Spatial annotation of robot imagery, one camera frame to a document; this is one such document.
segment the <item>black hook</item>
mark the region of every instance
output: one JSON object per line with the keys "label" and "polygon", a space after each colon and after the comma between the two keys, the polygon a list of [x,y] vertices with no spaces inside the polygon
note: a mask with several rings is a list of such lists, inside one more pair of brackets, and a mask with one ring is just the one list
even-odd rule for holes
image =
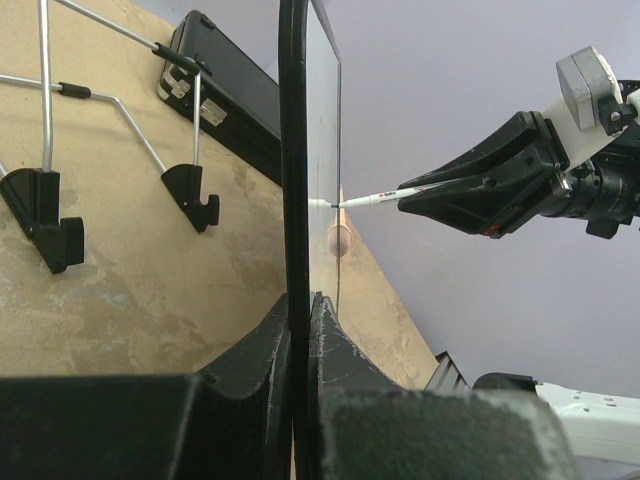
{"label": "black hook", "polygon": [[207,204],[200,202],[202,167],[180,164],[168,169],[160,177],[180,209],[198,233],[220,220],[220,197],[209,195]]}
{"label": "black hook", "polygon": [[60,214],[60,174],[21,168],[0,180],[0,194],[51,273],[84,262],[84,223]]}

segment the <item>black plastic clamp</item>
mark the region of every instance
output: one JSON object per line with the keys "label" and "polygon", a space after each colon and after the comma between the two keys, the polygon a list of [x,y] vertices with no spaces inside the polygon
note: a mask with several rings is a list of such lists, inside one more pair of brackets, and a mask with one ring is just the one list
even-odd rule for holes
{"label": "black plastic clamp", "polygon": [[206,204],[200,202],[201,166],[175,165],[164,172],[160,178],[198,233],[204,232],[209,225],[218,225],[220,197],[209,195],[209,201]]}
{"label": "black plastic clamp", "polygon": [[598,118],[607,135],[617,135],[634,122],[638,112],[633,105],[618,103],[613,95],[598,100]]}
{"label": "black plastic clamp", "polygon": [[181,53],[171,50],[169,47],[162,45],[159,42],[155,42],[156,50],[152,50],[152,53],[163,60],[170,63],[174,63],[181,68],[184,68],[192,75],[197,75],[200,72],[200,66],[192,59],[185,57]]}
{"label": "black plastic clamp", "polygon": [[84,223],[59,218],[60,174],[21,168],[0,180],[0,194],[22,231],[40,252],[51,273],[84,262]]}

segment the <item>beige wall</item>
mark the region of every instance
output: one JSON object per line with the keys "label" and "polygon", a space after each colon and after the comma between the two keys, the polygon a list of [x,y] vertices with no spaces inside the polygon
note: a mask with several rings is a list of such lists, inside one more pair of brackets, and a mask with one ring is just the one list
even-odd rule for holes
{"label": "beige wall", "polygon": [[[51,4],[53,80],[119,96],[164,162],[191,161],[191,124],[156,97],[162,61]],[[125,0],[82,0],[154,41],[172,28]],[[0,72],[39,78],[36,2],[0,0]],[[0,159],[39,166],[40,93],[0,85]],[[82,216],[86,261],[51,276],[0,202],[0,374],[187,372],[254,328],[285,290],[280,189],[209,137],[203,196],[220,226],[197,235],[108,104],[54,95],[61,214]],[[422,387],[435,360],[357,235],[341,321],[381,368]]]}

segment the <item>black base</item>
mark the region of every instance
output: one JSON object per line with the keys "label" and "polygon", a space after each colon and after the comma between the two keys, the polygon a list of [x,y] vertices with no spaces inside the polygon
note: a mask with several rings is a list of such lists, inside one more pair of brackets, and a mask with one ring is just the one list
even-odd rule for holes
{"label": "black base", "polygon": [[2,379],[0,472],[288,480],[295,407],[308,423],[295,440],[301,480],[580,478],[559,420],[535,395],[404,390],[347,337],[321,296],[309,351],[309,396],[294,405],[283,296],[193,375]]}
{"label": "black base", "polygon": [[22,231],[36,246],[51,273],[84,262],[84,223],[80,217],[63,218],[60,174],[21,168],[0,180],[0,194]]}
{"label": "black base", "polygon": [[202,167],[176,165],[164,172],[160,178],[198,233],[204,232],[209,225],[218,225],[220,197],[209,195],[206,205],[200,202]]}

